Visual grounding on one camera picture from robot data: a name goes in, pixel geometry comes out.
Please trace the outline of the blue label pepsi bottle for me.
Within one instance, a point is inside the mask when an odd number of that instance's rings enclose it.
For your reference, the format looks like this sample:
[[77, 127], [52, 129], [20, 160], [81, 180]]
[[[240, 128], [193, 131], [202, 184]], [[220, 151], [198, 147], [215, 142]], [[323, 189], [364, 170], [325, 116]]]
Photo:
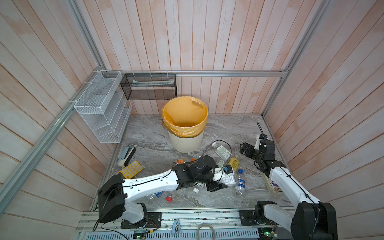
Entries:
[[238, 169], [238, 182], [235, 186], [237, 196], [241, 196], [246, 191], [246, 175], [243, 169]]

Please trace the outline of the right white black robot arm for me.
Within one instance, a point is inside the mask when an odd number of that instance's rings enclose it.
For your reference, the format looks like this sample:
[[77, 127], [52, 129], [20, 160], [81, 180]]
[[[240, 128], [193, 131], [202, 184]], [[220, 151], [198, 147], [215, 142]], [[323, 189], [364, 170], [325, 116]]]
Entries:
[[274, 141], [260, 134], [255, 146], [240, 144], [240, 154], [252, 159], [257, 169], [280, 187], [295, 208], [291, 212], [275, 202], [258, 201], [253, 213], [256, 223], [274, 222], [289, 231], [295, 240], [338, 239], [335, 208], [313, 196], [281, 161], [275, 159]]

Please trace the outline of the white label bottle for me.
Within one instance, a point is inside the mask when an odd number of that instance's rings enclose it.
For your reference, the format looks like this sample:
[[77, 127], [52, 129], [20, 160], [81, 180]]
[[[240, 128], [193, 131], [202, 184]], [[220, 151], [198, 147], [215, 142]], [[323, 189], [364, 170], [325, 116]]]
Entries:
[[238, 177], [235, 174], [225, 175], [221, 178], [220, 183], [228, 187], [233, 187], [238, 184]]

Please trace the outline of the orange cap juice bottle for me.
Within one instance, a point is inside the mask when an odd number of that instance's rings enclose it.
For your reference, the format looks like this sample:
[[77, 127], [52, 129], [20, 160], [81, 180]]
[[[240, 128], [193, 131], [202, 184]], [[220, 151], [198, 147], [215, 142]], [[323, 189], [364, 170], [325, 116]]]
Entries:
[[190, 162], [195, 162], [196, 159], [192, 158], [192, 159], [180, 159], [180, 160], [177, 160], [176, 161], [176, 164], [178, 165], [181, 165], [181, 164], [185, 164], [185, 163], [190, 163]]

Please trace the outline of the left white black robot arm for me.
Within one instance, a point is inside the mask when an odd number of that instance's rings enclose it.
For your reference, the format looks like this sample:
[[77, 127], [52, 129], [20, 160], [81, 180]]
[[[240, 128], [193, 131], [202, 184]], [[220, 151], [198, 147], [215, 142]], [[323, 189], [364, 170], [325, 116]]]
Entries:
[[161, 174], [138, 179], [126, 179], [123, 175], [112, 176], [99, 190], [99, 223], [109, 223], [119, 218], [136, 224], [147, 219], [144, 204], [135, 201], [159, 192], [191, 188], [201, 183], [209, 192], [226, 188], [222, 181], [233, 173], [230, 165], [218, 167], [210, 156], [195, 161], [176, 164]]

